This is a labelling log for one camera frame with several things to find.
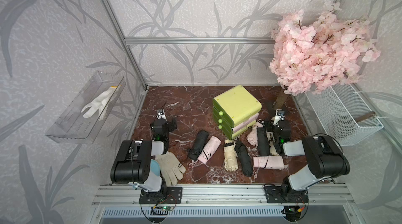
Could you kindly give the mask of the black umbrella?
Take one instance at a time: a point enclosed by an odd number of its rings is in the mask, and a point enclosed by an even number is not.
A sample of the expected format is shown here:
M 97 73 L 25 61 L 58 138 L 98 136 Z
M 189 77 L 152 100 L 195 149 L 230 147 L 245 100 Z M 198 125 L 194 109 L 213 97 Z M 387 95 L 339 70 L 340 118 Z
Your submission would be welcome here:
M 200 156 L 201 152 L 203 151 L 203 148 L 206 144 L 206 140 L 208 139 L 209 132 L 206 130 L 200 130 L 197 133 L 197 136 L 194 140 L 194 143 L 191 148 L 187 150 L 187 157 L 191 159 L 192 161 L 196 161 L 197 158 Z
M 258 152 L 260 157 L 266 157 L 270 155 L 270 145 L 267 137 L 267 132 L 263 127 L 257 129 L 258 139 Z
M 240 141 L 239 138 L 235 141 L 235 151 L 240 160 L 241 169 L 244 176 L 252 177 L 253 176 L 253 166 L 251 163 L 251 158 L 248 154 L 246 146 Z

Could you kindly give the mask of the green drawer cabinet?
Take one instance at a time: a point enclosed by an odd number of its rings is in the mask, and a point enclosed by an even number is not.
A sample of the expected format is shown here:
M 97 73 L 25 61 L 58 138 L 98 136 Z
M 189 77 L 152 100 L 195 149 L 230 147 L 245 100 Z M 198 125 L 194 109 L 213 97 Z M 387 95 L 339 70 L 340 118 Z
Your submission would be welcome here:
M 261 103 L 242 85 L 213 98 L 213 120 L 232 140 L 256 123 Z

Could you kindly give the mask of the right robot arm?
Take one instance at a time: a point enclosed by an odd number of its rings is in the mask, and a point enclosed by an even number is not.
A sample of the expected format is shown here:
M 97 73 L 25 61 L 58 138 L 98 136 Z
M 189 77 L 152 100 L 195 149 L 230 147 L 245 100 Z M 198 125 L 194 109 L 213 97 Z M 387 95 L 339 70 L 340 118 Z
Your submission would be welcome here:
M 270 133 L 268 141 L 272 143 L 278 158 L 304 156 L 307 161 L 298 172 L 285 177 L 280 186 L 264 186 L 268 203 L 308 203 L 308 189 L 311 186 L 349 174 L 349 161 L 335 138 L 316 134 L 292 141 L 290 125 L 284 120 L 275 124 L 264 122 L 263 127 Z

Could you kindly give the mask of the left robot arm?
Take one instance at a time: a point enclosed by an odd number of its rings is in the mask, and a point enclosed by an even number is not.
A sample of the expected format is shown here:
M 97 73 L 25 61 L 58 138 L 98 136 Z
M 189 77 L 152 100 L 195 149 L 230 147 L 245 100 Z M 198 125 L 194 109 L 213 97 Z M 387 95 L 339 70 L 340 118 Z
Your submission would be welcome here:
M 151 170 L 152 157 L 166 154 L 169 133 L 177 129 L 177 121 L 158 118 L 151 124 L 153 140 L 125 140 L 121 143 L 113 166 L 111 181 L 117 184 L 132 183 L 146 192 L 159 192 L 163 179 L 161 172 Z

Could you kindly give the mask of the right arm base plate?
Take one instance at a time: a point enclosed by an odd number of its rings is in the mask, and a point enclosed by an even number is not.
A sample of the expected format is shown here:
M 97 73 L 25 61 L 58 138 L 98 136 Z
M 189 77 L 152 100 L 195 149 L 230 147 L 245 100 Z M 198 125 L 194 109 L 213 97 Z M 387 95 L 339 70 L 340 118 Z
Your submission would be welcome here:
M 267 203 L 309 203 L 308 191 L 296 191 L 289 186 L 264 185 L 263 187 Z

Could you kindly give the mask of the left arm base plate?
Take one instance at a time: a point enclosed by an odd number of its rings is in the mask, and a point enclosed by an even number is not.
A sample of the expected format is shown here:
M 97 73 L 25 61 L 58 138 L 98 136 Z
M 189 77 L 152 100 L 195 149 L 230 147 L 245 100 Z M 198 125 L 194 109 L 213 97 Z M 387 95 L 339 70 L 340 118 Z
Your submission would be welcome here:
M 158 192 L 141 191 L 139 203 L 142 204 L 180 204 L 183 187 L 164 187 Z

